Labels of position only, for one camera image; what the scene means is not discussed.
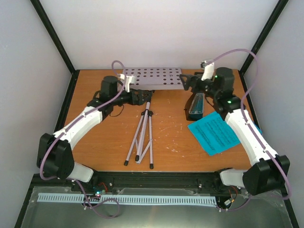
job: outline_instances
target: scratch mark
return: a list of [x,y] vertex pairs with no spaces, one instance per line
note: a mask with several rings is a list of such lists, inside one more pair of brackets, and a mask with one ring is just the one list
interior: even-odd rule
[[161,132],[164,131],[164,130],[166,130],[166,129],[168,129],[168,128],[171,128],[171,127],[166,127],[166,128],[164,128],[164,129],[162,129]]

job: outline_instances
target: wire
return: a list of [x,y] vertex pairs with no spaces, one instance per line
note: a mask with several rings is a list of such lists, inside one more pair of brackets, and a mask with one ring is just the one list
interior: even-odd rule
[[[120,64],[123,66],[123,64],[122,64],[120,61],[118,61],[118,60],[113,61],[113,62],[112,62],[112,66],[114,65],[115,62],[118,62],[118,63],[120,63]],[[65,133],[67,133],[67,132],[68,132],[68,131],[69,131],[69,130],[78,122],[78,121],[80,121],[80,120],[81,120],[82,118],[84,118],[86,115],[88,115],[88,114],[94,112],[95,110],[98,110],[98,109],[101,108],[101,107],[106,106],[107,104],[111,103],[113,100],[115,100],[116,98],[118,98],[119,95],[120,95],[120,94],[123,92],[123,90],[124,90],[126,81],[127,81],[127,80],[124,81],[121,90],[116,94],[116,96],[114,96],[114,97],[113,97],[112,99],[110,99],[109,101],[107,101],[107,102],[105,102],[105,103],[99,105],[98,107],[93,108],[93,109],[91,109],[90,111],[84,113],[84,115],[81,115],[81,116],[79,116],[78,118],[76,118],[73,122],[71,122],[71,123],[67,126],[67,128],[65,129]],[[50,152],[52,151],[53,147],[55,146],[55,144],[59,141],[59,139],[60,139],[65,133],[62,132],[62,133],[61,133],[61,134],[52,142],[52,144],[51,144],[50,147],[48,148],[46,154],[44,155],[44,157],[43,157],[43,159],[42,159],[42,161],[41,161],[39,174],[40,174],[40,178],[43,179],[43,180],[45,180],[45,181],[48,181],[48,180],[53,179],[53,178],[56,177],[56,176],[52,176],[52,177],[48,177],[48,178],[44,177],[44,176],[43,176],[43,167],[44,167],[45,162],[46,162],[46,160],[47,160],[47,158],[48,158],[48,155],[49,155]]]
[[207,103],[208,103],[209,105],[211,105],[212,108],[214,108],[214,106],[209,102],[209,100],[207,99],[207,97],[206,97],[206,96],[204,96],[204,97],[205,97],[205,100],[207,101]]
[[[85,202],[84,203],[87,203],[89,205],[89,208],[92,209],[95,212],[96,215],[98,215],[99,217],[102,217],[104,219],[105,218],[106,219],[112,219],[112,218],[115,218],[115,217],[117,217],[119,215],[119,213],[120,213],[120,204],[117,201],[117,199],[115,199],[115,198],[108,198],[108,199],[103,200],[102,202],[100,202],[100,203],[92,206],[92,204],[90,203],[90,199],[86,195],[86,191],[85,191],[84,187],[81,185],[81,183],[78,180],[75,180],[75,182],[79,185],[81,191],[83,192],[83,194],[85,196]],[[112,216],[105,216],[105,215],[99,214],[98,211],[96,211],[95,208],[103,205],[105,202],[108,202],[108,201],[114,201],[117,204],[117,212],[116,212],[116,214],[114,214]]]
[[98,186],[101,186],[101,185],[104,186],[105,192],[108,192],[108,188],[106,187],[105,183],[101,182],[101,183],[98,184]]
[[123,70],[124,70],[124,65],[123,65],[123,63],[121,62],[121,61],[119,61],[119,60],[114,60],[113,62],[112,62],[112,70],[114,71],[114,73],[116,74],[116,75],[119,75],[119,73],[117,73],[117,71],[114,69],[114,63],[119,63],[120,65],[121,65],[121,67],[123,68]]
[[233,200],[235,200],[236,198],[237,198],[237,196],[238,196],[238,190],[234,187],[234,186],[231,186],[232,188],[233,188],[233,190],[236,192],[236,196],[235,196],[235,198],[233,199]]
[[[258,62],[258,59],[257,59],[257,56],[250,50],[247,50],[247,49],[234,49],[234,50],[231,50],[231,51],[228,51],[228,52],[225,52],[224,54],[216,57],[214,60],[208,62],[206,65],[208,64],[211,64],[217,60],[219,60],[220,58],[230,54],[230,53],[233,53],[233,52],[239,52],[239,51],[244,51],[244,52],[247,52],[249,54],[252,55],[252,57],[255,59],[256,61],[256,76],[255,76],[255,79],[251,85],[251,87],[249,87],[249,89],[245,92],[244,96],[242,97],[241,99],[241,112],[242,112],[242,115],[243,115],[243,118],[244,120],[247,122],[248,121],[248,118],[246,117],[245,115],[245,109],[244,109],[244,100],[246,99],[247,95],[249,94],[249,92],[253,89],[253,87],[256,85],[257,83],[257,79],[258,79],[258,73],[259,73],[259,62]],[[270,157],[270,159],[272,160],[272,162],[276,165],[276,167],[278,168],[278,170],[280,171],[281,175],[283,176],[283,179],[287,185],[287,188],[288,188],[288,194],[287,196],[284,196],[282,197],[283,200],[287,200],[289,199],[291,196],[292,196],[292,187],[290,185],[290,182],[285,174],[285,172],[283,171],[282,167],[279,165],[279,163],[276,161],[275,157],[273,157],[273,155],[266,150],[266,146],[263,144],[263,142],[260,140],[260,138],[257,136],[257,134],[255,133],[254,131],[254,128],[255,126],[251,126],[250,124],[247,123],[247,126],[249,127],[249,129],[251,130],[252,134],[254,135],[254,137],[256,138],[256,140],[259,142],[259,144],[261,145],[261,147],[263,148],[264,152]]]
[[240,210],[242,209],[243,207],[245,207],[249,202],[250,200],[252,199],[252,196],[249,195],[248,199],[246,200],[245,203],[243,203],[241,206],[237,207],[237,208],[233,208],[233,209],[227,209],[226,211],[229,212],[229,211],[236,211],[236,210]]
[[122,110],[120,111],[119,114],[117,114],[117,115],[111,115],[111,114],[109,114],[109,116],[110,117],[117,117],[117,116],[119,116],[123,112],[123,110],[124,110],[124,105],[122,105],[122,106],[123,106],[123,108],[122,108]]

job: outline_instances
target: red wire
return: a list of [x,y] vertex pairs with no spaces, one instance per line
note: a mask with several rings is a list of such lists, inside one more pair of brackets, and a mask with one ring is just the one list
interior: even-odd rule
[[236,199],[236,197],[238,196],[238,190],[236,189],[236,187],[234,187],[234,186],[231,186],[232,188],[233,188],[233,190],[236,192],[236,196],[235,196],[235,198],[234,199]]
[[102,185],[102,184],[103,184],[103,186],[104,186],[105,192],[108,192],[108,188],[106,187],[105,183],[101,182],[101,183],[98,184],[98,186],[100,186],[100,185]]

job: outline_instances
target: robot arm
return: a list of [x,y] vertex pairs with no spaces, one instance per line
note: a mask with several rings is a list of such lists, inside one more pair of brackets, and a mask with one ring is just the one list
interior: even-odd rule
[[[101,90],[95,93],[93,100],[87,104],[87,107],[78,117],[54,134],[46,133],[40,138],[37,166],[40,168],[47,150],[53,145],[53,149],[45,160],[43,171],[59,179],[70,178],[89,182],[94,171],[74,162],[72,150],[88,131],[101,123],[113,111],[114,105],[142,105],[151,99],[152,92],[129,88],[129,84],[133,82],[133,77],[120,75],[122,80],[126,80],[125,91],[122,91],[114,99],[118,93],[118,83],[121,82],[115,76],[106,76],[101,83]],[[100,107],[111,99],[114,99],[111,103]]]
[[251,168],[246,170],[225,169],[218,172],[220,183],[217,188],[239,186],[251,195],[278,189],[284,186],[284,178],[267,152],[280,164],[285,174],[289,159],[279,156],[271,148],[253,124],[247,110],[242,114],[241,100],[233,94],[234,75],[231,69],[220,67],[213,74],[214,65],[196,75],[180,75],[184,89],[193,93],[203,92],[213,99],[213,107],[235,132],[249,157]]

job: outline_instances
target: white wall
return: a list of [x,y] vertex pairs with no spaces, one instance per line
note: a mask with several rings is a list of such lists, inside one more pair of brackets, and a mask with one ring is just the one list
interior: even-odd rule
[[[261,47],[261,74],[251,93],[263,135],[291,166],[291,203],[300,227],[304,227],[304,1],[289,1]],[[256,65],[245,75],[251,84]]]
[[30,1],[0,1],[0,221],[14,227],[70,73]]
[[[42,0],[77,69],[198,68],[234,48],[251,49],[277,0]],[[219,60],[240,68],[246,54]]]

